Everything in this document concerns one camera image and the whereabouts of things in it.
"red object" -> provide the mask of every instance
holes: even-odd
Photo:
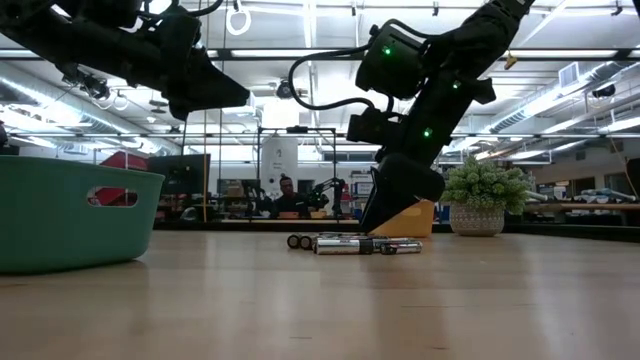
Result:
[[[127,154],[123,151],[111,155],[100,165],[113,168],[126,169],[128,164],[129,170],[147,171],[147,159],[140,156]],[[129,189],[128,196],[125,196],[125,189],[122,188],[102,188],[96,191],[95,199],[98,206],[132,206],[138,201],[138,195],[135,194],[136,189]]]

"black robotic arm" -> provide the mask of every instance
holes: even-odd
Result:
[[[380,165],[372,171],[374,191],[361,221],[365,232],[423,199],[440,199],[444,179],[431,170],[431,165],[442,148],[451,143],[451,134],[471,103],[495,100],[491,79],[481,81],[478,77],[508,50],[533,2],[491,0],[459,28],[441,35],[422,34],[390,20],[381,28],[371,29],[372,37],[364,47],[314,54],[294,63],[289,73],[292,88],[294,71],[301,63],[366,51],[356,78],[359,88],[387,95],[390,105],[394,98],[417,96],[404,116],[393,113],[392,106],[380,111],[362,98],[310,106],[292,91],[298,103],[312,110],[352,103],[367,105],[363,114],[351,116],[347,134],[350,141],[382,146],[376,157]]]
[[[160,91],[183,121],[192,111],[244,105],[249,91],[216,69],[199,44],[198,16],[222,0],[195,12],[174,0],[161,14],[140,10],[149,2],[0,0],[0,32],[55,64],[65,81],[94,98],[108,97],[108,88],[80,65]]]
[[[334,217],[341,218],[342,207],[340,206],[340,201],[342,200],[345,185],[346,182],[338,178],[332,178],[316,185],[308,195],[309,206],[318,210],[324,208],[329,203],[329,198],[324,193],[333,189],[333,206],[331,210]]]

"fluorescent light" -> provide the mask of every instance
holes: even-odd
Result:
[[[596,139],[600,135],[596,134],[545,134],[543,139]]]
[[[617,50],[512,50],[511,56],[519,58],[541,57],[541,58],[572,58],[572,57],[595,57],[609,58],[617,54]]]
[[[289,49],[289,50],[232,50],[231,55],[237,57],[303,57],[333,49]]]
[[[57,126],[57,127],[91,127],[93,124],[91,123],[78,123],[78,122],[69,122],[69,123],[48,123],[49,125]]]
[[[605,126],[601,129],[598,129],[598,132],[601,134],[607,134],[610,132],[616,132],[616,131],[620,131],[620,130],[625,130],[625,129],[629,129],[632,127],[636,127],[640,125],[640,117],[637,118],[632,118],[629,120],[621,120],[621,121],[616,121],[613,124],[609,125],[609,126]]]
[[[491,157],[491,153],[488,151],[475,155],[476,160],[484,160],[489,157]]]
[[[39,137],[34,137],[34,136],[30,136],[28,138],[14,137],[13,139],[18,140],[18,141],[22,141],[22,142],[26,142],[26,143],[29,143],[29,144],[33,144],[33,145],[46,147],[46,148],[49,148],[49,149],[57,148],[57,146],[54,143],[52,143],[51,141],[47,141],[47,140],[41,139]]]
[[[566,130],[570,127],[572,127],[573,125],[577,124],[581,122],[581,120],[567,120],[565,122],[561,122],[560,124],[554,125],[546,130],[544,130],[542,133],[543,134],[552,134],[554,132],[558,132],[558,131],[562,131],[562,130]]]
[[[514,161],[513,165],[516,166],[540,166],[551,165],[551,161]]]
[[[39,56],[35,53],[33,53],[30,50],[26,50],[26,49],[7,49],[7,50],[0,50],[0,59],[2,58],[39,58]]]
[[[65,130],[59,129],[53,123],[45,123],[9,109],[5,109],[4,113],[0,114],[0,119],[6,126],[19,130],[65,132]]]
[[[509,160],[529,159],[529,158],[532,158],[532,157],[536,157],[538,155],[542,155],[544,153],[545,153],[545,151],[543,151],[543,150],[523,151],[523,152],[519,152],[517,154],[511,155],[509,157]]]
[[[338,145],[336,146],[336,151],[340,152],[376,152],[380,150],[380,146],[378,145]],[[322,151],[332,152],[332,146],[323,146]]]
[[[245,106],[224,108],[222,109],[222,112],[225,115],[255,115],[256,108],[254,108],[253,106],[245,105]]]
[[[576,141],[576,142],[572,142],[572,143],[568,143],[562,146],[558,146],[557,148],[551,150],[551,151],[565,151],[565,150],[569,150],[572,147],[576,147],[578,145],[584,144],[584,140],[580,140],[580,141]]]

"person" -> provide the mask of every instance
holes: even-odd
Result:
[[[4,123],[0,120],[0,148],[3,148],[4,145],[7,142],[9,142],[9,137],[7,136],[7,131],[4,129],[2,124],[4,124]]]
[[[298,213],[300,218],[310,218],[309,205],[307,198],[295,192],[293,188],[293,180],[282,174],[280,178],[280,190],[282,196],[274,201],[271,218],[277,219],[281,213]]]

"wooden table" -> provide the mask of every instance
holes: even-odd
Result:
[[[138,262],[0,278],[2,358],[637,359],[637,245],[435,235],[322,257],[285,236],[158,232]]]

